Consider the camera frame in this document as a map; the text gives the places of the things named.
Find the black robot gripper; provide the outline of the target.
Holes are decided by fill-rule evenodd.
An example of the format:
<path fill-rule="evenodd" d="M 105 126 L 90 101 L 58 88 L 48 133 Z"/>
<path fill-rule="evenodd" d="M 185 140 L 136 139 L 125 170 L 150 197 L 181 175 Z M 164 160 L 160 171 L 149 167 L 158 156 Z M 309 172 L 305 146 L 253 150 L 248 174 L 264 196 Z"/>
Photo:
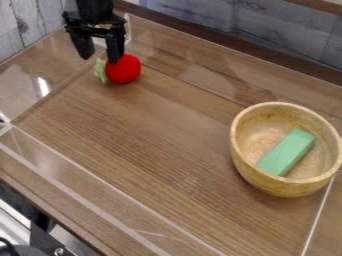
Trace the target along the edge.
<path fill-rule="evenodd" d="M 86 60 L 94 53 L 90 37 L 105 37 L 114 64 L 124 55 L 125 19 L 113 13 L 113 0 L 65 0 L 62 19 L 78 56 Z"/>

